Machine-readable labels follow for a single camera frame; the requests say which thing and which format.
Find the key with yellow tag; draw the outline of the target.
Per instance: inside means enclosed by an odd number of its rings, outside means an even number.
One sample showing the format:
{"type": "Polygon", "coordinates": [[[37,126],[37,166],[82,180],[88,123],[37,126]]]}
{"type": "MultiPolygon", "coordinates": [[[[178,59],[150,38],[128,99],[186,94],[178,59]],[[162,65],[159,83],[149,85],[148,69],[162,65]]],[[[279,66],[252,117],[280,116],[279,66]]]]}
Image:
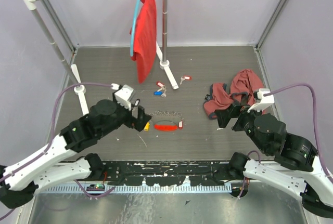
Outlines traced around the key with yellow tag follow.
{"type": "Polygon", "coordinates": [[[150,123],[148,122],[144,127],[144,131],[149,131],[149,129],[150,129],[150,123]]]}

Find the key with black tag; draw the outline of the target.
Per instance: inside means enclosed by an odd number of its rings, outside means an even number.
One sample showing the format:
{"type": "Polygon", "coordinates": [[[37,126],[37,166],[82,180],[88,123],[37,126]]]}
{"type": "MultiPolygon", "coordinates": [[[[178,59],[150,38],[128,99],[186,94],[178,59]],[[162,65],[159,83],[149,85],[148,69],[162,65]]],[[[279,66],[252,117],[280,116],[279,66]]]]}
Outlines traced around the key with black tag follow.
{"type": "Polygon", "coordinates": [[[134,108],[137,107],[139,105],[139,103],[140,103],[140,99],[136,99],[134,104],[133,104],[133,107],[134,108]]]}

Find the keyring with red tag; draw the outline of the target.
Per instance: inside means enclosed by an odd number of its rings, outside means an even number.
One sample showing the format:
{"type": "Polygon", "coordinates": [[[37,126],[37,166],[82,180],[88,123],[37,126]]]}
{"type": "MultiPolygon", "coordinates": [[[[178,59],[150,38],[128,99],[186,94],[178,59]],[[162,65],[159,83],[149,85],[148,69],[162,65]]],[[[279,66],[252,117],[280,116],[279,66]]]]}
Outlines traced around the keyring with red tag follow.
{"type": "Polygon", "coordinates": [[[150,114],[154,129],[158,131],[171,132],[181,130],[178,128],[179,121],[183,120],[181,112],[155,111],[150,114]]]}

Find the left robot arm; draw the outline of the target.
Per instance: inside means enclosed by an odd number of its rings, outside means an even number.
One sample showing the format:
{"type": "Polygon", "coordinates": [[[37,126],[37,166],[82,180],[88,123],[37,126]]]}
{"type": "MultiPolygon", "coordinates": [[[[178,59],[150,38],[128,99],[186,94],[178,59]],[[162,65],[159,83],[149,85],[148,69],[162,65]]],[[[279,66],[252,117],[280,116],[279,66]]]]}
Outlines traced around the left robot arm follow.
{"type": "Polygon", "coordinates": [[[33,199],[38,193],[71,180],[99,180],[105,166],[96,153],[77,159],[70,165],[55,168],[55,164],[98,143],[98,140],[122,125],[144,130],[151,115],[138,106],[137,116],[111,100],[101,100],[89,113],[62,129],[50,146],[36,151],[29,158],[11,166],[1,166],[1,203],[15,209],[33,199]]]}

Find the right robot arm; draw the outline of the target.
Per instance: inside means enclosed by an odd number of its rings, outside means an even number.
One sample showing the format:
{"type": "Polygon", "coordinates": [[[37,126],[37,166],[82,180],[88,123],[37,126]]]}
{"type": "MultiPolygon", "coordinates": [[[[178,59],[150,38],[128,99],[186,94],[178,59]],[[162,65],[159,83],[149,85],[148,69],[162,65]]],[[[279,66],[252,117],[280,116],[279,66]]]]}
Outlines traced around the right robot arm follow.
{"type": "Polygon", "coordinates": [[[312,214],[332,218],[331,174],[323,168],[319,152],[310,141],[288,133],[286,124],[273,115],[249,106],[231,105],[225,110],[216,110],[215,115],[220,128],[236,118],[233,131],[244,131],[262,154],[272,156],[291,172],[284,174],[235,152],[228,163],[232,178],[259,180],[294,197],[312,214]]]}

